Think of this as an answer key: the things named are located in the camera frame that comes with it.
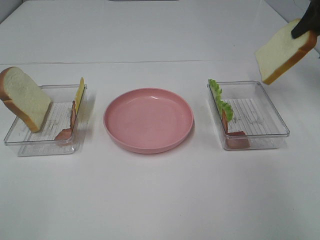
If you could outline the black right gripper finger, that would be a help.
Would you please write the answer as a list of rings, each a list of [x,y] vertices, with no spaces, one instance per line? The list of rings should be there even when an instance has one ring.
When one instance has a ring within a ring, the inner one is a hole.
[[[320,0],[310,1],[305,14],[291,31],[291,36],[296,39],[308,31],[320,35]]]

